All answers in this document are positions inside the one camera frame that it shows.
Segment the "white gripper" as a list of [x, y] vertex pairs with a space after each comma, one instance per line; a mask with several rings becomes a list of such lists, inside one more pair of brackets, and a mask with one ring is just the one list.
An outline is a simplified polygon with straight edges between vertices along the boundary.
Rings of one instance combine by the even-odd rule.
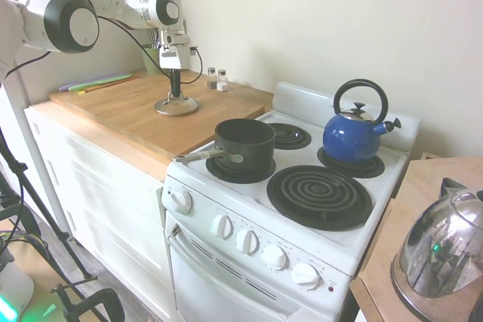
[[191, 50], [185, 44], [165, 44], [159, 49], [159, 65], [169, 69], [171, 93], [173, 97], [181, 97], [181, 69], [190, 68]]

